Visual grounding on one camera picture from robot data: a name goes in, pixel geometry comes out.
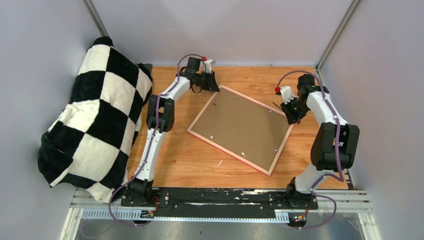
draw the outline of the white wall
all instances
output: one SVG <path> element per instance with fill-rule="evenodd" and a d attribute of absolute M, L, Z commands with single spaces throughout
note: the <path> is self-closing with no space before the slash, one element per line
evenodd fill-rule
<path fill-rule="evenodd" d="M 135 62 L 317 64 L 352 0 L 94 0 L 116 46 Z"/>
<path fill-rule="evenodd" d="M 75 188 L 50 189 L 37 151 L 99 32 L 80 0 L 6 0 L 0 36 L 0 239 L 58 239 Z"/>
<path fill-rule="evenodd" d="M 424 1 L 364 0 L 322 69 L 382 239 L 423 239 Z"/>

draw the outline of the brown backing board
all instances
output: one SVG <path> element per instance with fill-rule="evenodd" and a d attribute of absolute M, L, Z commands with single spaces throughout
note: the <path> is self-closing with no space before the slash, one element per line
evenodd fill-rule
<path fill-rule="evenodd" d="M 282 111 L 219 87 L 187 132 L 271 175 L 293 126 Z"/>

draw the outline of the checkered blanket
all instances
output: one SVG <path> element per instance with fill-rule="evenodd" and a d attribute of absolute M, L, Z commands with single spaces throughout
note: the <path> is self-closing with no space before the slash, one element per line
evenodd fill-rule
<path fill-rule="evenodd" d="M 109 37 L 88 50 L 69 103 L 41 138 L 38 169 L 51 187 L 70 183 L 100 203 L 127 181 L 127 161 L 152 93 L 152 77 Z"/>

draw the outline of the wooden table surface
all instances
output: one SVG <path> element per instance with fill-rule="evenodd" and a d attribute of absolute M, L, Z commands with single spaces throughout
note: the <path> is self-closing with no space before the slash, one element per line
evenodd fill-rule
<path fill-rule="evenodd" d="M 281 96 L 274 88 L 287 72 L 311 67 L 214 67 L 216 81 L 237 92 L 269 106 L 281 104 Z M 153 94 L 163 92 L 174 80 L 176 67 L 153 67 Z M 302 73 L 286 77 L 282 86 L 297 91 L 297 79 Z M 271 176 L 267 176 L 241 161 L 186 132 L 213 92 L 186 92 L 175 103 L 175 124 L 162 145 L 154 174 L 154 187 L 192 188 L 285 188 L 290 180 L 301 174 L 311 162 L 310 150 L 319 126 L 312 112 L 295 124 Z M 145 121 L 147 105 L 142 111 Z M 146 143 L 147 127 L 143 123 L 140 134 L 129 156 L 129 176 L 133 176 Z M 329 178 L 322 185 L 325 189 L 347 189 L 346 182 Z"/>

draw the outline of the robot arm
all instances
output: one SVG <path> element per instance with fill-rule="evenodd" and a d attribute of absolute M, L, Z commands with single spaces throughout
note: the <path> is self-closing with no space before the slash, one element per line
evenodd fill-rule
<path fill-rule="evenodd" d="M 315 79 L 310 74 L 298 78 L 297 97 L 288 86 L 276 87 L 275 91 L 282 96 L 280 107 L 289 124 L 299 124 L 307 112 L 312 111 L 320 126 L 310 151 L 311 163 L 287 185 L 285 201 L 288 206 L 296 207 L 299 203 L 310 202 L 315 189 L 326 178 L 334 177 L 334 172 L 341 174 L 339 178 L 335 176 L 337 179 L 344 180 L 343 169 L 349 169 L 354 163 L 360 131 L 358 126 L 348 124 L 342 118 L 331 102 L 328 89 L 315 85 Z M 340 128 L 338 137 L 337 125 Z"/>
<path fill-rule="evenodd" d="M 204 69 L 202 73 L 197 73 L 200 69 L 201 62 L 204 64 Z M 126 198 L 128 196 L 130 198 L 136 198 L 138 205 L 143 205 L 150 201 L 159 152 L 165 137 L 174 126 L 175 102 L 185 92 L 190 89 L 193 90 L 194 85 L 200 87 L 200 91 L 219 92 L 220 88 L 215 80 L 215 72 L 212 71 L 214 64 L 215 60 L 213 59 L 203 58 L 201 60 L 190 57 L 187 66 L 181 68 L 173 83 L 165 91 L 158 95 L 151 95 L 146 118 L 148 127 L 147 139 L 141 161 L 136 170 L 136 173 L 139 172 L 139 174 L 135 177 L 134 181 L 128 184 L 125 193 Z"/>

